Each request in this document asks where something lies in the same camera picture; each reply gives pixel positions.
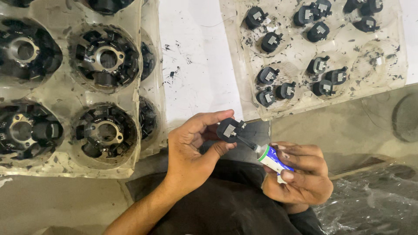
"clear plastic tray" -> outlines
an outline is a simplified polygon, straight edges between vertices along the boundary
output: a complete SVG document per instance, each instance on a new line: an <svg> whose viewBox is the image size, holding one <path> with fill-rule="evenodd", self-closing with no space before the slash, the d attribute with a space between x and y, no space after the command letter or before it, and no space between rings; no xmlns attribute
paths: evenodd
<svg viewBox="0 0 418 235"><path fill-rule="evenodd" d="M144 144L144 157L153 154L164 146L165 130L163 92L161 81L161 47L156 50L155 68L149 78L140 82L143 58L141 56L141 37L147 35L146 43L159 44L155 32L141 29L142 0L135 0L114 15L101 15L93 11L85 0L35 0L28 8L13 7L0 1L1 19L28 18L44 27L59 45L63 54L61 66L42 82L20 84L16 79L2 79L0 85L0 105L2 107L17 100L36 102L48 109L64 128L61 143L53 153L46 153L32 159L13 160L11 156L0 156L0 174L31 176L65 176L92 178L128 178L141 152L141 129L139 125L140 96L150 100L156 107L158 130ZM150 1L147 14L158 18L158 2ZM127 38L139 52L139 71L136 78L127 85L116 89L99 89L86 80L73 65L74 40L90 29L110 28ZM125 111L136 126L136 143L128 152L116 158L90 158L80 149L85 140L75 140L74 128L82 113L98 105L113 105Z"/></svg>
<svg viewBox="0 0 418 235"><path fill-rule="evenodd" d="M252 89L253 102L263 120L296 114L331 104L361 98L392 89L403 87L406 83L407 56L402 26L402 11L398 1L385 1L384 8L373 17L380 29L373 33L364 33L353 26L361 20L359 9L350 14L343 13L346 1L331 1L333 14L322 18L330 28L330 34L324 41L309 42L306 32L314 23L298 27L293 16L303 5L310 5L312 0L275 1L243 0L235 3L237 9L238 40L244 49L246 70ZM245 17L248 10L258 6L268 18L261 27L250 30ZM267 32L283 34L283 40L272 53L260 48L260 41ZM330 56L326 72L320 75L309 74L306 70L312 59ZM265 108L256 100L256 95L269 85L257 81L257 75L265 67L280 69L272 85L275 89L284 82L296 82L293 99L281 100ZM335 95L316 96L312 92L315 82L325 79L328 71L349 68L347 81L334 86Z"/></svg>

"right hand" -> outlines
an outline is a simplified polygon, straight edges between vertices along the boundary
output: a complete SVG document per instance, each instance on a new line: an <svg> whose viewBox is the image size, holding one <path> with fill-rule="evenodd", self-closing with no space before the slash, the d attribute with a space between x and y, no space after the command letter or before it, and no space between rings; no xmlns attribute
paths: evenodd
<svg viewBox="0 0 418 235"><path fill-rule="evenodd" d="M269 198L285 204L319 205L325 203L334 189L328 178L328 166L321 149L316 145L297 145L289 142L270 144L277 157L295 172L282 170L280 177L287 184L277 182L277 173L264 166L267 176L262 184Z"/></svg>

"blue label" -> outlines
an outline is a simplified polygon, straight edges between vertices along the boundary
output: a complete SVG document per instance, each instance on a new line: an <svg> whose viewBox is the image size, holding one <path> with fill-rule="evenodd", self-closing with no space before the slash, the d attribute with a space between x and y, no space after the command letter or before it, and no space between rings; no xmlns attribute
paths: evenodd
<svg viewBox="0 0 418 235"><path fill-rule="evenodd" d="M273 161L280 164L286 170L295 171L293 168L286 166L282 161L279 160L279 158L277 157L277 152L273 147L269 146L269 150L268 150L266 157L271 158Z"/></svg>

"wrist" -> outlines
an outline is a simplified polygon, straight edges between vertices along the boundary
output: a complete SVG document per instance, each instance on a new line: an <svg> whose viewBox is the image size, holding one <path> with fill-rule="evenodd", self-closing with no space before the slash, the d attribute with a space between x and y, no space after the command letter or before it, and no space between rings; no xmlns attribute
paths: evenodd
<svg viewBox="0 0 418 235"><path fill-rule="evenodd" d="M293 215L306 211L309 208L309 205L284 203L283 208L285 209L288 215Z"/></svg>

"glue tube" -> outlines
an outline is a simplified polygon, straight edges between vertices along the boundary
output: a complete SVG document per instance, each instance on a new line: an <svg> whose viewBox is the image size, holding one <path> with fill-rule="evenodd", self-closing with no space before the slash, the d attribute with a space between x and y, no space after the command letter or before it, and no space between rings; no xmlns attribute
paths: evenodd
<svg viewBox="0 0 418 235"><path fill-rule="evenodd" d="M280 177L280 172L282 170L290 170L295 171L293 168L286 166L283 162L279 160L277 157L277 152L274 148L270 147L269 145L264 145L261 147L257 145L254 149L254 152L257 154L257 160L264 165L270 167L274 171L277 172L277 182L287 184L282 178Z"/></svg>

